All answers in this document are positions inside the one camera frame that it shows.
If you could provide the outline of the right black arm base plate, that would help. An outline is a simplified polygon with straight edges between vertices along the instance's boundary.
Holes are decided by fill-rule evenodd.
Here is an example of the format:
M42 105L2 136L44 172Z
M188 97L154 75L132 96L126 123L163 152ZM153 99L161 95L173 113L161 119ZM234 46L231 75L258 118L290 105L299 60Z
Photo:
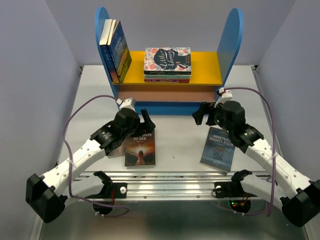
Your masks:
M218 199L223 198L242 198L246 197L258 197L261 195L254 194L252 190L245 190L244 181L218 181L213 185L211 195Z

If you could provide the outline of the Jane Eyre blue book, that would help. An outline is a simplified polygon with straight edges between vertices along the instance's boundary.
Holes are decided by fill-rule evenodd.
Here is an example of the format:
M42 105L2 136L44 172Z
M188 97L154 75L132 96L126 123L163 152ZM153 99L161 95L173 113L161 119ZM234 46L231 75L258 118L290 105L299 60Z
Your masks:
M108 40L109 40L110 31L112 28L112 22L113 22L112 19L106 19L104 21L104 25L103 25L103 29L102 29L102 33L99 41L99 46L101 48L103 59L105 61L112 83L119 84L120 79L118 77L115 64L113 62L111 53L108 48Z

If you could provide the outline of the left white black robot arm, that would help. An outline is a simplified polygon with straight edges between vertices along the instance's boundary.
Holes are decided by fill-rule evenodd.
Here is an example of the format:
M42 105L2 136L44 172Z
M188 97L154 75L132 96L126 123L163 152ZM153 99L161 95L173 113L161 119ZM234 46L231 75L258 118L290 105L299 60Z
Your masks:
M138 116L135 110L123 107L114 120L96 130L69 158L41 176L33 174L27 179L25 201L45 223L52 222L64 211L68 199L64 191L88 167L120 147L124 140L154 131L156 126L148 111L142 109L141 114Z

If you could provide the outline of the Animal Farm book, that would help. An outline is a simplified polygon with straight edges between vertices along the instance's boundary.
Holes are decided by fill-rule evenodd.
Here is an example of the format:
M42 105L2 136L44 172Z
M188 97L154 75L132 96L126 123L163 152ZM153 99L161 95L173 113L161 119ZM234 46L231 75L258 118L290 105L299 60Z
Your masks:
M120 20L111 20L107 46L113 60L119 82L122 84L132 63L132 58Z

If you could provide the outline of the Three Days To See book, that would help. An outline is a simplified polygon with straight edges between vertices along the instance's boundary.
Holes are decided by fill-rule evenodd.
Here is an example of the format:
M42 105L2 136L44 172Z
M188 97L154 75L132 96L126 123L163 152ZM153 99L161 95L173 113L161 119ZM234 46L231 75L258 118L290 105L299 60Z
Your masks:
M126 167L156 165L155 131L126 140L124 165Z

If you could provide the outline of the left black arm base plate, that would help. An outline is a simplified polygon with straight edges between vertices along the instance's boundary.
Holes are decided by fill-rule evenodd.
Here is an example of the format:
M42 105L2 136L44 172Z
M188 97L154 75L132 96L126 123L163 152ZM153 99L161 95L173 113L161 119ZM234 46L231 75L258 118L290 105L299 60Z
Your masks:
M92 194L85 193L86 199L125 199L127 197L126 182L112 182L104 184L101 190L94 190Z

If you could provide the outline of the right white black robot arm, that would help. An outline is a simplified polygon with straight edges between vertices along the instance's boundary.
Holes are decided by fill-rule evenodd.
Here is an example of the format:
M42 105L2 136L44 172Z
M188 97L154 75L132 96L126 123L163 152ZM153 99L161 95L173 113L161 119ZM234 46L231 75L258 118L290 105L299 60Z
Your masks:
M320 182L303 175L282 158L263 134L246 122L245 110L237 101L202 102L192 114L197 125L207 115L207 126L217 125L245 155L258 163L272 181L262 180L249 170L237 171L220 184L217 198L248 193L280 209L286 219L302 227L320 213Z

